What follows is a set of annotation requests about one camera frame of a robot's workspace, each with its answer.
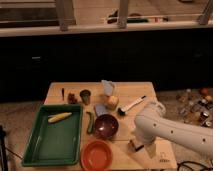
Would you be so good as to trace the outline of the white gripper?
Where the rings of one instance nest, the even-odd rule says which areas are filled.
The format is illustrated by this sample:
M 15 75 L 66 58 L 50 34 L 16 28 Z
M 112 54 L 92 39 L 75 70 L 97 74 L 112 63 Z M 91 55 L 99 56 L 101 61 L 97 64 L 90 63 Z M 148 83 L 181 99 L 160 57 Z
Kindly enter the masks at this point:
M 135 130 L 134 138 L 132 140 L 143 144 L 143 149 L 146 150 L 150 158 L 153 158 L 156 155 L 156 144 L 153 136 Z

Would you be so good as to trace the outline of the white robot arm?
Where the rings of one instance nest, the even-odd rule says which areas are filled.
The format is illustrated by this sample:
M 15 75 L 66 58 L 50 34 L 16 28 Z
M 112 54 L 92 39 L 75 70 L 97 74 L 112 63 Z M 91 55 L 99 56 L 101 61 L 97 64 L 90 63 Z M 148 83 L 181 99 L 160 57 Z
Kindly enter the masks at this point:
M 213 159 L 213 129 L 171 121 L 165 113 L 162 103 L 147 103 L 134 118 L 136 137 L 144 145 L 161 137 Z

